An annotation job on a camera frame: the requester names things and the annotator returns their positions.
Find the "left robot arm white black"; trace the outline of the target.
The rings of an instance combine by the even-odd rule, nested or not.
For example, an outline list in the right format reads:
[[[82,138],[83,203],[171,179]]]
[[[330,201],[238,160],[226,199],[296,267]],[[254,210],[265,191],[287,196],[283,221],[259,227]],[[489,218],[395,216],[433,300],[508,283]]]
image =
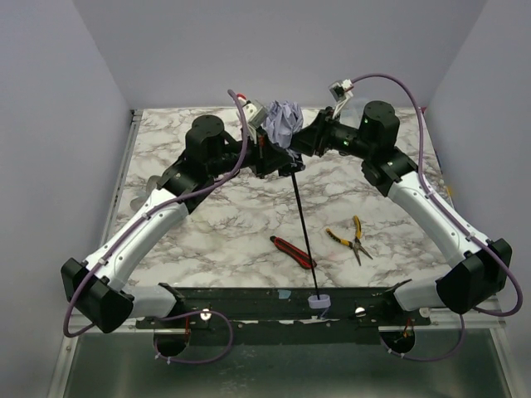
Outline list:
[[[265,177],[293,162],[292,133],[279,134],[264,122],[247,121],[235,140],[217,116],[193,120],[178,159],[159,177],[132,218],[84,260],[68,259],[61,280],[70,311],[78,310],[91,327],[109,333],[130,318],[164,318],[177,305],[165,284],[145,294],[124,287],[139,262],[174,226],[189,216],[215,189],[248,167]]]

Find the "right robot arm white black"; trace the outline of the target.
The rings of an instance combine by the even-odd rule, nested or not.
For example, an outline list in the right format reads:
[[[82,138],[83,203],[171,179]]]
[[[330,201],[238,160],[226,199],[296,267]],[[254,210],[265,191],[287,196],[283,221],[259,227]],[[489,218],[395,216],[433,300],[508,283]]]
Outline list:
[[[372,101],[365,105],[357,128],[341,124],[332,114],[331,108],[320,110],[291,139],[291,149],[306,156],[336,150],[362,159],[365,179],[412,217],[451,267],[439,278],[399,284],[393,296],[400,308],[448,308],[464,314],[498,293],[505,286],[511,246],[477,231],[437,192],[421,184],[419,167],[396,145],[400,120],[395,109]]]

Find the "pink zippered umbrella case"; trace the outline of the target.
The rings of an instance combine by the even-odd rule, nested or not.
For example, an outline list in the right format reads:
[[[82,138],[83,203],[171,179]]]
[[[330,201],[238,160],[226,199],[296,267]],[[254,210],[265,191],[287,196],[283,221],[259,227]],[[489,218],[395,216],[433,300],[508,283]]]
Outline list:
[[[145,188],[143,188],[140,191],[137,191],[134,198],[129,203],[129,207],[133,212],[138,211],[145,204],[151,192],[154,189],[158,188],[159,179],[160,179],[160,176],[157,176],[157,175],[151,176],[147,180]]]

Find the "lavender folding umbrella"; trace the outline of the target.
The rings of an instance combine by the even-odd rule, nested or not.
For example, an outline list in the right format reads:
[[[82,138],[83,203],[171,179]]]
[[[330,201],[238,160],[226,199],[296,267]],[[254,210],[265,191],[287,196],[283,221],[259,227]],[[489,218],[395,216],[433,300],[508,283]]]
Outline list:
[[[296,173],[304,170],[304,161],[302,155],[295,150],[290,149],[292,138],[298,133],[304,124],[302,109],[295,102],[290,101],[273,101],[267,107],[267,116],[263,123],[263,128],[267,132],[270,141],[279,147],[286,149],[291,156],[289,166],[284,166],[279,170],[281,177],[290,176],[295,193],[300,224],[303,232],[304,243],[306,246],[307,260],[305,263],[309,266],[314,282],[314,294],[308,298],[309,307],[313,310],[321,310],[318,315],[319,321],[324,321],[331,307],[331,299],[327,294],[321,294],[315,273],[315,262],[312,257],[309,236],[304,219],[300,190],[296,179]]]

